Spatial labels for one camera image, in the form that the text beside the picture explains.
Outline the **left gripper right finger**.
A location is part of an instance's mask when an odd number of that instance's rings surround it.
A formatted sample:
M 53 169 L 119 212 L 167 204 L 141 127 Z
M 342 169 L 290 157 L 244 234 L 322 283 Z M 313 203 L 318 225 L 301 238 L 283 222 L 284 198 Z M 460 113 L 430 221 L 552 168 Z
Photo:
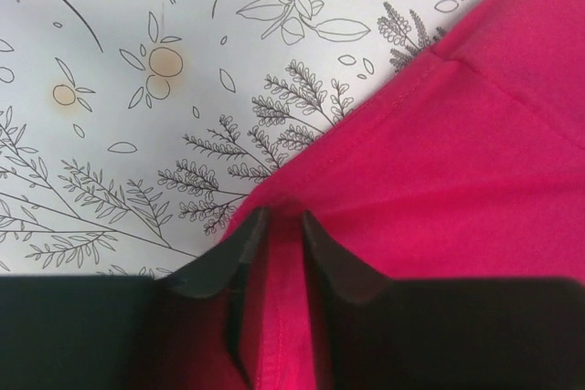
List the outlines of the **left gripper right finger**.
M 581 389 L 584 288 L 557 277 L 393 279 L 304 213 L 320 389 Z

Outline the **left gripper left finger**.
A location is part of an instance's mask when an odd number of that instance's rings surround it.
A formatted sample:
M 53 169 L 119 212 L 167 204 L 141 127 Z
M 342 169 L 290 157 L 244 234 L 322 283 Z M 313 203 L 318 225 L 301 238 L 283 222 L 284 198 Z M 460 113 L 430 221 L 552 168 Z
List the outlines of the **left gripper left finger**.
M 1 279 L 4 389 L 249 389 L 260 299 L 251 269 L 268 213 L 160 279 L 12 275 Z

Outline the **magenta t shirt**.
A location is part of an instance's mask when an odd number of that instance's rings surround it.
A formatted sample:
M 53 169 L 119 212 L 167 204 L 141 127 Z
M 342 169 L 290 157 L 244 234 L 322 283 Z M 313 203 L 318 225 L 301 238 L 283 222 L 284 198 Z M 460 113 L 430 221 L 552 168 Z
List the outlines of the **magenta t shirt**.
M 483 0 L 257 186 L 258 389 L 315 386 L 300 216 L 395 278 L 584 277 L 584 0 Z

